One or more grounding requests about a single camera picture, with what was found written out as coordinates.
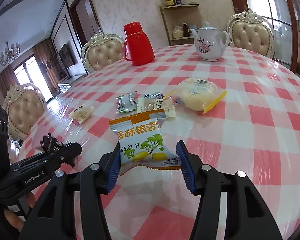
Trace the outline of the person left hand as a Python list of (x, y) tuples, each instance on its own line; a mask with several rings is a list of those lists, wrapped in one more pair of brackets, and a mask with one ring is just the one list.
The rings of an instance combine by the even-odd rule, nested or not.
[[(36, 204), (36, 198), (32, 192), (29, 192), (23, 198), (26, 200), (27, 205), (29, 206), (27, 209), (32, 209), (34, 205)], [(24, 219), (21, 219), (21, 216), (19, 215), (20, 210), (17, 210), (14, 207), (8, 207), (7, 209), (4, 209), (4, 215), (7, 221), (16, 229), (19, 231), (22, 230), (24, 226)]]

